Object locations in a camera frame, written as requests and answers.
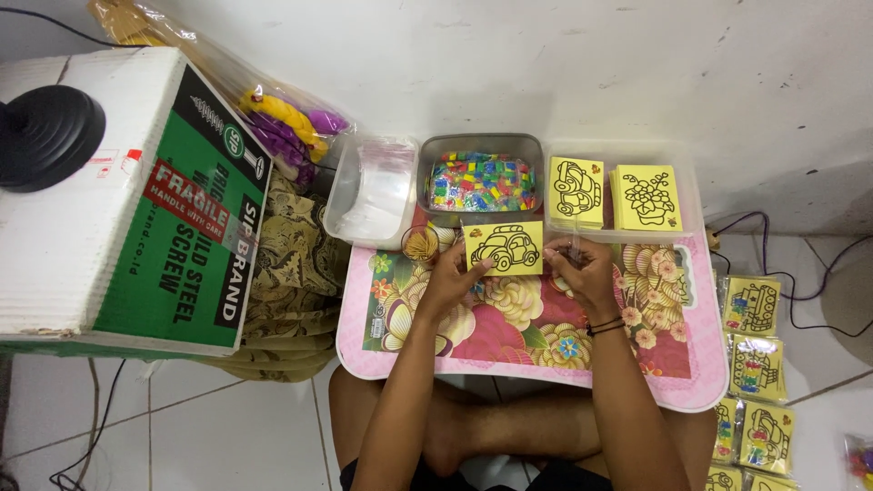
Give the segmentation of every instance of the hand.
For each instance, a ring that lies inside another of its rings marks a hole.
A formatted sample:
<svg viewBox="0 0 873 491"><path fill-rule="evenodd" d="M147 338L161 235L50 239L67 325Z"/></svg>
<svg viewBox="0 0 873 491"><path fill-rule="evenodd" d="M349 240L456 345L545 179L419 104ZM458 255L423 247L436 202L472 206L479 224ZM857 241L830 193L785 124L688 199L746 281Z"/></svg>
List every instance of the hand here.
<svg viewBox="0 0 873 491"><path fill-rule="evenodd" d="M464 242L459 241L440 254L439 261L430 272L430 281L418 302L416 313L431 316L434 327L460 303L479 278L491 269L494 259L482 259L466 273L460 271L464 269L463 264Z"/></svg>
<svg viewBox="0 0 873 491"><path fill-rule="evenodd" d="M608 245L564 237L546 244L543 257L552 265L552 276L560 276L573 290L573 298L585 308L592 325L619 315L613 293L612 249Z"/></svg>

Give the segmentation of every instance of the black shorts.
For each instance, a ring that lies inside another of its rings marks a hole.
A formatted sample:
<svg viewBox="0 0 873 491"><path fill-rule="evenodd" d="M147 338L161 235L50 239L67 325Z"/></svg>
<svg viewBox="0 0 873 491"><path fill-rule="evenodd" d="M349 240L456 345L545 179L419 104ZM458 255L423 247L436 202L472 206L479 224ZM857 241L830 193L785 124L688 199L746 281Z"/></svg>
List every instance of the black shorts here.
<svg viewBox="0 0 873 491"><path fill-rule="evenodd" d="M343 491L352 488L354 471L358 467L355 459L340 473L340 484ZM495 486L487 491L510 491L506 486ZM477 491L464 479L461 473L449 477L438 477L424 463L418 461L416 473L412 476L409 491ZM609 479L577 467L566 460L551 460L545 469L533 480L526 491L613 491Z"/></svg>

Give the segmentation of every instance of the plastic container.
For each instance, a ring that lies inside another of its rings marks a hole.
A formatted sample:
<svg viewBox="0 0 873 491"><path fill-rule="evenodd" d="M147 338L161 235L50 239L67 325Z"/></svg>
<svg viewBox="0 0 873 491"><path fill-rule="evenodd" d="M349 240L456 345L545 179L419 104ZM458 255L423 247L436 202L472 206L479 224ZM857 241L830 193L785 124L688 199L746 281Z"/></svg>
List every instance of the plastic container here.
<svg viewBox="0 0 873 491"><path fill-rule="evenodd" d="M548 145L548 158L553 156L603 162L603 228L576 231L566 225L554 224L546 213L546 235L578 232L596 242L610 244L669 244L676 239L691 237L704 226L700 207L700 190L694 173L694 162L684 146L677 142L633 140L557 140ZM681 231L638 231L613 229L612 190L609 172L618 164L671 165L676 173L679 211L682 213ZM546 166L544 186L548 186L549 166Z"/></svg>
<svg viewBox="0 0 873 491"><path fill-rule="evenodd" d="M369 170L362 172L360 148L374 140L407 144L415 152L408 162L403 159L402 163L371 158ZM412 225L416 210L413 184L417 163L418 143L411 137L349 136L327 199L325 231L353 246L399 251L403 233Z"/></svg>
<svg viewBox="0 0 873 491"><path fill-rule="evenodd" d="M512 159L521 159L533 168L536 192L533 206L524 211L441 211L431 210L428 188L434 162L451 151L481 152L486 154L509 154ZM418 205L427 214L433 225L457 228L463 225L488 225L524 222L533 219L534 212L543 203L542 189L546 181L543 172L543 150L540 141L530 135L518 133L468 133L464 135L435 136L422 145L418 157L416 194Z"/></svg>

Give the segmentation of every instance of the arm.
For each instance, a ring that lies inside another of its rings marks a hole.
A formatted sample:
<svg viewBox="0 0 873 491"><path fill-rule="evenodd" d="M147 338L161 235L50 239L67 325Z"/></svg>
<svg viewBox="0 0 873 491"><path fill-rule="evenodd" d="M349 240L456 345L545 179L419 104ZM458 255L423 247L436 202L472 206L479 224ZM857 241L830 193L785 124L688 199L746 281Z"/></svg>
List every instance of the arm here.
<svg viewBox="0 0 873 491"><path fill-rule="evenodd" d="M437 326L492 263L485 259L469 272L460 273L463 255L463 243L453 246L430 275L409 335L367 426L353 491L409 488L422 454L433 391Z"/></svg>
<svg viewBox="0 0 873 491"><path fill-rule="evenodd" d="M612 288L612 251L607 245L576 239L582 267L577 269L554 248L544 256L574 291L591 325L619 314ZM609 477L616 491L691 491L679 452L630 349L623 328L595 335L593 354L595 421Z"/></svg>

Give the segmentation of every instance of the black bracelet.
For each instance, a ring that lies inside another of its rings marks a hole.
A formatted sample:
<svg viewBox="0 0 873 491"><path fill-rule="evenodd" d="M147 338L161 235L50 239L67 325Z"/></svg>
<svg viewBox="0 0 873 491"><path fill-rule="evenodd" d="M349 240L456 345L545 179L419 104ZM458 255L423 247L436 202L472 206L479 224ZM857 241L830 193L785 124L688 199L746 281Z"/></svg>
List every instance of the black bracelet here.
<svg viewBox="0 0 873 491"><path fill-rule="evenodd" d="M606 332L609 332L609 331L611 331L611 330L613 330L613 329L618 329L618 328L623 328L623 327L624 327L624 323L621 323L621 324L615 326L614 328L604 329L604 330L602 330L602 331L597 331L597 332L595 332L595 333L590 333L588 336L590 336L590 337L594 337L596 334L606 333Z"/></svg>
<svg viewBox="0 0 873 491"><path fill-rule="evenodd" d="M599 328L599 327L605 326L605 325L607 325L607 324L611 324L611 323L613 323L613 322L615 322L615 321L620 321L621 319L622 319L622 317L619 315L618 317L616 317L616 318L613 319L612 321L604 322L603 324L597 324L596 326L592 326L591 324L588 324L588 326L589 326L590 328Z"/></svg>

